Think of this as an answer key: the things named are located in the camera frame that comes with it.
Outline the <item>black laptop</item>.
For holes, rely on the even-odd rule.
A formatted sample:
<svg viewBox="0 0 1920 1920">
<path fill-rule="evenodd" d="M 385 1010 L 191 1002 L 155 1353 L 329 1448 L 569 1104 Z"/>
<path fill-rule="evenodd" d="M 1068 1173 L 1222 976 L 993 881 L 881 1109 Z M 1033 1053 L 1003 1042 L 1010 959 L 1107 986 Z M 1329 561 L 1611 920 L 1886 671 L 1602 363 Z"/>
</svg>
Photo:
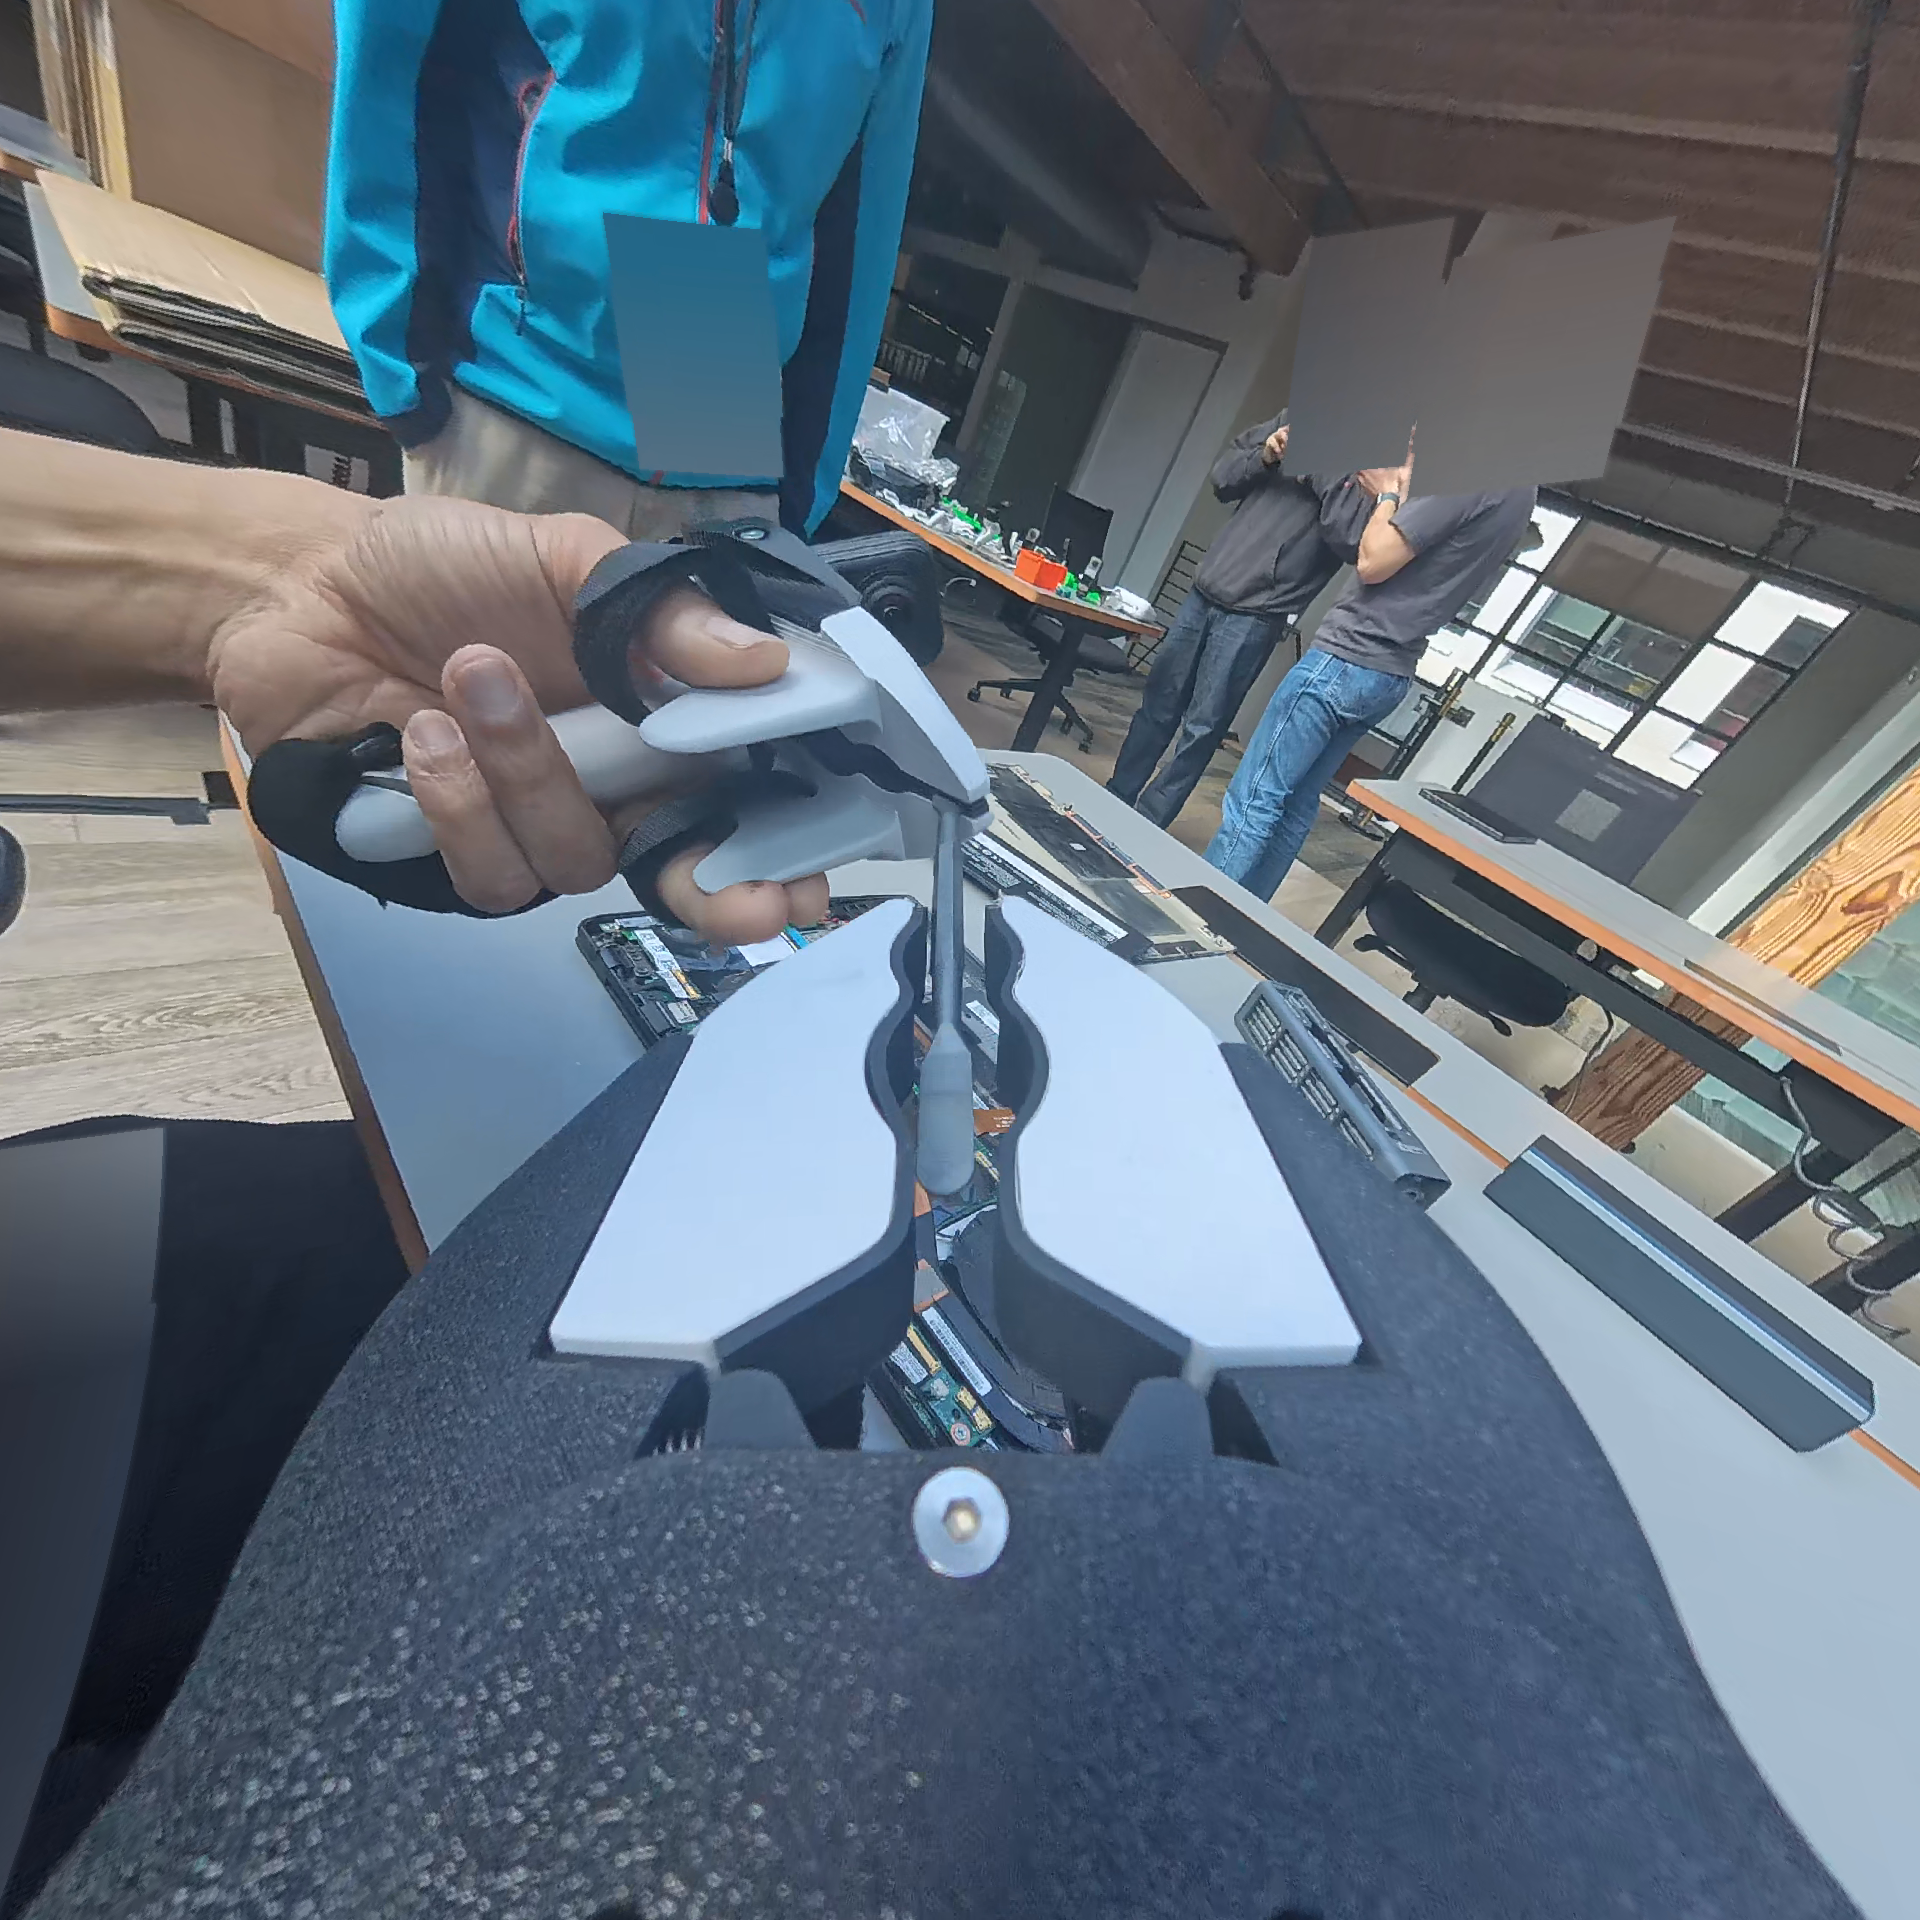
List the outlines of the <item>black laptop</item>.
<svg viewBox="0 0 1920 1920">
<path fill-rule="evenodd" d="M 577 946 L 643 1049 L 689 1032 L 753 976 L 885 904 L 834 896 L 826 920 L 769 944 L 713 946 L 643 909 L 585 919 Z M 1012 1112 L 997 1087 L 998 1022 L 978 961 L 965 961 L 963 1034 L 974 1071 L 974 1167 L 957 1194 L 917 1194 L 917 1305 L 869 1371 L 867 1433 L 907 1448 L 1076 1451 L 1066 1394 L 1014 1360 L 993 1283 L 998 1149 Z"/>
</svg>

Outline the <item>orange edged side desk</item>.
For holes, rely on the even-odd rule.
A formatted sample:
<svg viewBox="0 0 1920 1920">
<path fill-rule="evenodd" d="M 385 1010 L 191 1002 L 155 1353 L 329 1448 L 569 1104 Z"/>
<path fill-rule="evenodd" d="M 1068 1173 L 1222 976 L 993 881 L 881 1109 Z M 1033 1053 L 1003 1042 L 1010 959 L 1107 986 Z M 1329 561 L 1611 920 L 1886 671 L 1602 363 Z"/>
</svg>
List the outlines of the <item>orange edged side desk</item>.
<svg viewBox="0 0 1920 1920">
<path fill-rule="evenodd" d="M 1350 793 L 1395 830 L 1322 920 L 1322 944 L 1337 946 L 1356 919 L 1378 933 L 1378 897 L 1399 885 L 1794 1127 L 1836 1120 L 1836 1136 L 1813 1131 L 1827 1179 L 1916 1131 L 1916 1043 L 1545 839 L 1500 839 L 1437 789 L 1356 782 Z"/>
</svg>

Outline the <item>person's left forearm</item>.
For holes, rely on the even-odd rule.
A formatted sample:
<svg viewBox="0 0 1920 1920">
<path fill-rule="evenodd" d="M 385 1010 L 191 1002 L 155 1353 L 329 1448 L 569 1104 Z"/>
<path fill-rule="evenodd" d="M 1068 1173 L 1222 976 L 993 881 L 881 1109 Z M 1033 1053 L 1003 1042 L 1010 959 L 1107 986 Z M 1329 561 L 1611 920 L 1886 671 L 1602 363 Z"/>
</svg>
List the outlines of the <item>person's left forearm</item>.
<svg viewBox="0 0 1920 1920">
<path fill-rule="evenodd" d="M 3 709 L 207 703 L 236 621 L 367 528 L 378 503 L 3 432 Z"/>
</svg>

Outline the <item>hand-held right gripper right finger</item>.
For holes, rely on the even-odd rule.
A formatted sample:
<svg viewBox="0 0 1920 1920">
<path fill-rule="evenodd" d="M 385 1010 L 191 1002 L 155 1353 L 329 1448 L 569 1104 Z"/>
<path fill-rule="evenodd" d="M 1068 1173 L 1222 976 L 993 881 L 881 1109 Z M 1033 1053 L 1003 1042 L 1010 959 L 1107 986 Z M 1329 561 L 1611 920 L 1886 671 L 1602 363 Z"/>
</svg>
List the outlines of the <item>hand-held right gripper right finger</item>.
<svg viewBox="0 0 1920 1920">
<path fill-rule="evenodd" d="M 982 933 L 1012 1353 L 1061 1389 L 1350 1363 L 1353 1314 L 1235 1071 L 1260 1061 L 1026 901 Z"/>
</svg>

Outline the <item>grey handled pry tool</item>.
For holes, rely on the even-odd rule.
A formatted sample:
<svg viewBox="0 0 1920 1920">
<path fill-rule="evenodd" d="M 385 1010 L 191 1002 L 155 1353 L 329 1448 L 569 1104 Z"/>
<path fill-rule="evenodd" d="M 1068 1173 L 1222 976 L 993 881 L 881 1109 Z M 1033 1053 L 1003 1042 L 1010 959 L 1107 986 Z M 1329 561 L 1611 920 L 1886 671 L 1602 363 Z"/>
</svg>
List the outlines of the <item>grey handled pry tool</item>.
<svg viewBox="0 0 1920 1920">
<path fill-rule="evenodd" d="M 919 1070 L 917 1177 L 930 1194 L 961 1193 L 974 1166 L 972 1058 L 963 1032 L 965 1002 L 965 857 L 963 845 L 989 813 L 989 775 L 978 773 L 965 800 L 930 801 L 929 1046 Z"/>
</svg>

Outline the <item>dark grey bit tray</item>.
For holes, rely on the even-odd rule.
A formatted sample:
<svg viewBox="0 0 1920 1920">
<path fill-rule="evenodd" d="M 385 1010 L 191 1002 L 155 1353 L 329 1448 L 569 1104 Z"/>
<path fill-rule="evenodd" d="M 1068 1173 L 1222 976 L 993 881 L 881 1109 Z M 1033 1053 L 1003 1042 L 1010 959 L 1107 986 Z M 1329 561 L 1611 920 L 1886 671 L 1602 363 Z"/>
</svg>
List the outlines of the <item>dark grey bit tray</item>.
<svg viewBox="0 0 1920 1920">
<path fill-rule="evenodd" d="M 1451 1187 L 1423 1139 L 1406 1125 L 1353 1046 L 1306 991 L 1262 981 L 1237 1010 L 1243 1042 L 1266 1058 L 1350 1146 L 1420 1209 Z"/>
</svg>

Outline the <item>wooden beam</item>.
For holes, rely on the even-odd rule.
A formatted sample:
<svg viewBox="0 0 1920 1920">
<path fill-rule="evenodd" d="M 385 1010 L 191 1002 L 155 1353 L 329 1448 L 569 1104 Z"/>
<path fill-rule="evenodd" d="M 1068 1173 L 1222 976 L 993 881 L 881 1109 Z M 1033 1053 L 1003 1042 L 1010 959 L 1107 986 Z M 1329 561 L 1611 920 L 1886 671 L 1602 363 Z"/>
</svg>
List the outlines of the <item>wooden beam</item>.
<svg viewBox="0 0 1920 1920">
<path fill-rule="evenodd" d="M 1731 946 L 1807 985 L 1853 958 L 1918 897 L 1918 773 L 1874 797 Z M 1657 1039 L 1606 1043 L 1547 1102 L 1611 1146 L 1627 1146 L 1689 1091 L 1705 1070 Z"/>
</svg>

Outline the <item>black office chair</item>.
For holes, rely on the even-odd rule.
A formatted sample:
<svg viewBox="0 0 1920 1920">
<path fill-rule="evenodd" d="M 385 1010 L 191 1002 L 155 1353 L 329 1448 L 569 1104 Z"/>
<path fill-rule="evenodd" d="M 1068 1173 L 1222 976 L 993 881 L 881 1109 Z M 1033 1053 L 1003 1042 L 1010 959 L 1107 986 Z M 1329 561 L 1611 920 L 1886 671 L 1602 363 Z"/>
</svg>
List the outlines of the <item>black office chair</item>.
<svg viewBox="0 0 1920 1920">
<path fill-rule="evenodd" d="M 1500 1032 L 1513 1025 L 1555 1025 L 1575 993 L 1559 976 L 1483 937 L 1443 904 L 1399 879 L 1385 881 L 1365 906 L 1366 929 L 1357 952 L 1381 952 L 1411 974 L 1404 1000 L 1423 1011 L 1455 1000 Z"/>
<path fill-rule="evenodd" d="M 994 747 L 1095 755 L 1097 723 L 1074 706 L 1074 695 L 1135 690 L 1133 638 L 1110 623 L 1006 601 L 989 615 L 954 615 L 949 630 L 965 642 L 965 663 L 977 671 L 957 711 Z"/>
</svg>

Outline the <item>cluttered background work desk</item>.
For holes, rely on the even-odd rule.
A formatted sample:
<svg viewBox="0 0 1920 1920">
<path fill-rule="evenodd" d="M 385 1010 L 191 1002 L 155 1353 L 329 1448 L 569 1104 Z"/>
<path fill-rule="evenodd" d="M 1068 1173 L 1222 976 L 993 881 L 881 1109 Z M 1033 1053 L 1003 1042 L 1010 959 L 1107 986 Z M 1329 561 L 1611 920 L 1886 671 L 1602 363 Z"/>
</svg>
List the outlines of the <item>cluttered background work desk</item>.
<svg viewBox="0 0 1920 1920">
<path fill-rule="evenodd" d="M 961 583 L 972 587 L 993 585 L 1020 607 L 1021 616 L 1014 627 L 1041 657 L 1038 675 L 982 678 L 966 691 L 972 703 L 986 690 L 997 690 L 1002 697 L 1014 691 L 1029 695 L 1012 741 L 1014 751 L 1041 751 L 1042 731 L 1053 713 L 1061 714 L 1061 731 L 1076 735 L 1076 750 L 1091 751 L 1093 726 L 1073 706 L 1068 695 L 1074 673 L 1087 664 L 1083 657 L 1087 638 L 1102 635 L 1114 655 L 1114 659 L 1097 663 L 1097 669 L 1127 673 L 1131 671 L 1129 643 L 1133 640 L 1158 640 L 1163 626 L 1151 618 L 1127 616 L 1107 606 L 1093 606 L 1068 592 L 1038 592 L 1014 578 L 1012 561 L 993 559 L 977 544 L 938 531 L 925 519 L 915 515 L 852 479 L 841 481 L 839 496 L 844 504 L 876 514 L 925 542 L 947 558 L 949 566 L 957 569 L 955 578 Z"/>
</svg>

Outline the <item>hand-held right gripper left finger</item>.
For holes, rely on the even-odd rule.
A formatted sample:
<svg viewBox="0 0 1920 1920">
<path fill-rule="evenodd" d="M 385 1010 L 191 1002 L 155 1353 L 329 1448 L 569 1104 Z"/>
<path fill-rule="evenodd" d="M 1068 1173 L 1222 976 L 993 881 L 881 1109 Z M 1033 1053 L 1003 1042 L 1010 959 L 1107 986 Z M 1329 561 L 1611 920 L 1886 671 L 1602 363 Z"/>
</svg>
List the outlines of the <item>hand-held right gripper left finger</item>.
<svg viewBox="0 0 1920 1920">
<path fill-rule="evenodd" d="M 701 1022 L 550 1325 L 564 1354 L 867 1375 L 915 1305 L 915 1015 L 906 897 Z"/>
</svg>

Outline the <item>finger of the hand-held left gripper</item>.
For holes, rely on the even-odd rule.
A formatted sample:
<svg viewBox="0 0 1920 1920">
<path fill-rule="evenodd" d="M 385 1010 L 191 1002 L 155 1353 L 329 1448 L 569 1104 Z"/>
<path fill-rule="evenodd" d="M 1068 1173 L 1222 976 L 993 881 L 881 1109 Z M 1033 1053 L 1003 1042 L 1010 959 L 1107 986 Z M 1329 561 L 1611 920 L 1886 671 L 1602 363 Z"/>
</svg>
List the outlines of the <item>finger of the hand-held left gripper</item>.
<svg viewBox="0 0 1920 1920">
<path fill-rule="evenodd" d="M 847 690 L 820 728 L 820 760 L 893 797 L 982 823 L 993 808 L 989 767 L 901 640 L 863 607 L 828 615 L 820 638 L 859 675 L 859 690 Z"/>
<path fill-rule="evenodd" d="M 762 773 L 799 783 L 757 803 L 762 872 L 828 872 L 858 859 L 932 857 L 993 815 L 993 777 L 955 720 L 882 720 L 771 741 Z"/>
</svg>

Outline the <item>dark grey case sleeve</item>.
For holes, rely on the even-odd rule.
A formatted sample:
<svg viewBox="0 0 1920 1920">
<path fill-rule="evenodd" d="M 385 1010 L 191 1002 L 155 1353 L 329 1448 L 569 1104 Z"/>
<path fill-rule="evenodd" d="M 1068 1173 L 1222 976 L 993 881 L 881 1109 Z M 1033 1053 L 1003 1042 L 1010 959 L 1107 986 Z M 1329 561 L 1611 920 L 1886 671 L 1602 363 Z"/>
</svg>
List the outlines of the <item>dark grey case sleeve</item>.
<svg viewBox="0 0 1920 1920">
<path fill-rule="evenodd" d="M 1793 1451 L 1825 1448 L 1876 1411 L 1867 1374 L 1549 1138 L 1483 1194 Z"/>
</svg>

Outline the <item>person's dark clothing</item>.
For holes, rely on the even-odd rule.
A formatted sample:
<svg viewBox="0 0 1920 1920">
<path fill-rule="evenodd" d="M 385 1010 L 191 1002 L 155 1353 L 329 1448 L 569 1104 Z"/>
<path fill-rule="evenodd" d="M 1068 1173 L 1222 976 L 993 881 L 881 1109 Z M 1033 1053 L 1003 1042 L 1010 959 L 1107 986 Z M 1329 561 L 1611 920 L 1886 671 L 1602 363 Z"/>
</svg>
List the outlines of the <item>person's dark clothing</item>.
<svg viewBox="0 0 1920 1920">
<path fill-rule="evenodd" d="M 127 1775 L 410 1280 L 348 1120 L 4 1139 L 4 1915 Z"/>
</svg>

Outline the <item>cardboard stack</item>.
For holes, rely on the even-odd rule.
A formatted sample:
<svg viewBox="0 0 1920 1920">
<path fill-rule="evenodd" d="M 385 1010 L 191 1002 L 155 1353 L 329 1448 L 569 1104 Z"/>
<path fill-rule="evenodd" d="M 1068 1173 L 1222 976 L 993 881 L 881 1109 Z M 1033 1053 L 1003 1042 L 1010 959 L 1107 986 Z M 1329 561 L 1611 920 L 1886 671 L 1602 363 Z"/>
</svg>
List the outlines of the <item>cardboard stack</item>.
<svg viewBox="0 0 1920 1920">
<path fill-rule="evenodd" d="M 322 275 L 59 174 L 25 184 L 49 320 L 238 392 L 353 423 L 373 411 Z"/>
</svg>

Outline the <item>dark laptop screen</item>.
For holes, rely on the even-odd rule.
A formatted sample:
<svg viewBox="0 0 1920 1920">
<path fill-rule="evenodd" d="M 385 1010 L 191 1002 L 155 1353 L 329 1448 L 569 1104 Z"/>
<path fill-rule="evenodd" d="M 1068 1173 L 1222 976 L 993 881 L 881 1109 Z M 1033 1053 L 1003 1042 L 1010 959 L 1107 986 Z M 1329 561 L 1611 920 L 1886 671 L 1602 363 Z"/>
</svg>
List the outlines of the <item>dark laptop screen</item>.
<svg viewBox="0 0 1920 1920">
<path fill-rule="evenodd" d="M 1535 713 L 1469 797 L 1598 872 L 1631 879 L 1691 813 L 1697 793 Z"/>
</svg>

